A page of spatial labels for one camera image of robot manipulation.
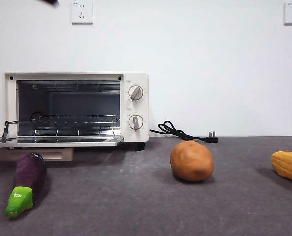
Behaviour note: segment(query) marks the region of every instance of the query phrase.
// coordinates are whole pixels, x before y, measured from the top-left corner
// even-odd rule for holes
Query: toy eggplant
[[[46,165],[43,157],[36,153],[21,156],[16,162],[14,188],[8,199],[6,215],[16,218],[33,207],[45,181]]]

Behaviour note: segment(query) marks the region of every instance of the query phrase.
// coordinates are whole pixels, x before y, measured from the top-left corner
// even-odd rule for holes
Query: black object
[[[137,151],[145,150],[145,143],[137,143]]]
[[[163,132],[160,131],[156,131],[151,129],[151,132],[157,133],[157,134],[172,134],[175,135],[183,140],[193,140],[193,139],[199,139],[208,143],[217,143],[218,142],[218,137],[216,137],[216,133],[214,132],[213,135],[211,135],[211,133],[209,133],[209,137],[203,138],[203,137],[195,137],[195,136],[191,136],[188,135],[186,133],[184,133],[182,130],[176,130],[176,128],[174,127],[174,125],[172,124],[172,122],[170,121],[166,121],[163,124],[158,124],[158,128],[160,130],[162,130]]]
[[[58,3],[57,0],[42,0],[42,1],[45,1],[45,2],[47,2],[47,3],[49,3],[49,4],[52,4],[52,5],[55,5],[55,4]]]

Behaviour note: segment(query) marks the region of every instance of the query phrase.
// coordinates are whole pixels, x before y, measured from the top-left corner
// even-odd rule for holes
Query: black power cord
[[[158,128],[160,130],[162,130],[163,132],[160,131],[156,131],[151,129],[151,132],[157,133],[157,134],[172,134],[175,135],[183,140],[193,140],[193,139],[199,139],[208,143],[217,143],[218,142],[218,137],[216,137],[216,132],[213,132],[213,134],[211,132],[209,132],[209,136],[208,137],[195,137],[195,136],[191,136],[188,135],[186,133],[184,133],[184,131],[182,130],[177,130],[174,125],[172,124],[172,122],[170,121],[166,121],[163,124],[158,124]]]

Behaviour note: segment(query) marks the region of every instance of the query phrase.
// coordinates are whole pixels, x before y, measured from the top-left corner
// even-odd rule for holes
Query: gray carpet
[[[15,220],[4,215],[15,167],[0,163],[0,236],[292,236],[292,181],[270,165],[275,151],[292,151],[292,137],[206,144],[215,170],[196,184],[172,175],[178,142],[82,148],[73,162],[48,162],[40,198]]]

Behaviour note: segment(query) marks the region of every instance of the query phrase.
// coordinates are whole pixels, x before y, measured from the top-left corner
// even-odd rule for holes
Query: oven glass door
[[[123,137],[24,137],[0,138],[0,148],[26,148],[26,147],[103,147],[116,146]]]

